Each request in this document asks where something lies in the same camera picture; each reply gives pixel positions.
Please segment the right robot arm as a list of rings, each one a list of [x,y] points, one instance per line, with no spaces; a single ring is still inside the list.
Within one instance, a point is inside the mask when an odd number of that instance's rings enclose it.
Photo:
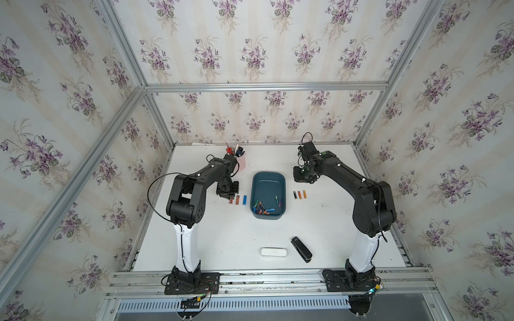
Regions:
[[[302,165],[293,167],[294,181],[313,184],[322,176],[347,191],[354,200],[352,219],[359,231],[346,270],[364,274],[374,268],[374,258],[384,232],[396,222],[397,213],[390,185],[360,175],[331,151],[320,152],[312,142],[298,147]]]

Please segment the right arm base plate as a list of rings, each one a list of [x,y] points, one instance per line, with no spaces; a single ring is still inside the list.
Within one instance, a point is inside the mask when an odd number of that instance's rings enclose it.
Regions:
[[[358,292],[373,294],[380,289],[380,279],[372,268],[366,272],[359,273],[353,268],[345,270],[322,271],[328,292]]]

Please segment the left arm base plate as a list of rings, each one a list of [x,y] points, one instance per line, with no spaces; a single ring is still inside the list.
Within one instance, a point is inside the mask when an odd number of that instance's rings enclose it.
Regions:
[[[179,294],[217,294],[220,288],[220,273],[202,272],[193,278],[179,279],[172,274],[161,280],[166,295]]]

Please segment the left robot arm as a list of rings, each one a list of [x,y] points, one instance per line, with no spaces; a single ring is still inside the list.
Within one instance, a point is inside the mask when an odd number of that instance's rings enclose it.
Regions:
[[[214,157],[192,174],[178,174],[171,188],[166,214],[174,224],[178,259],[173,268],[178,276],[197,276],[201,270],[198,254],[198,228],[206,212],[207,190],[216,184],[216,195],[229,201],[239,192],[232,176],[239,170],[237,158],[227,154]]]

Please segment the teal plastic storage box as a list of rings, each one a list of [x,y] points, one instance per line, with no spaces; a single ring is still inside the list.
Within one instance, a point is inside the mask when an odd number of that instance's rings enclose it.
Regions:
[[[286,211],[286,179],[278,172],[257,172],[252,179],[249,208],[257,219],[278,220]]]

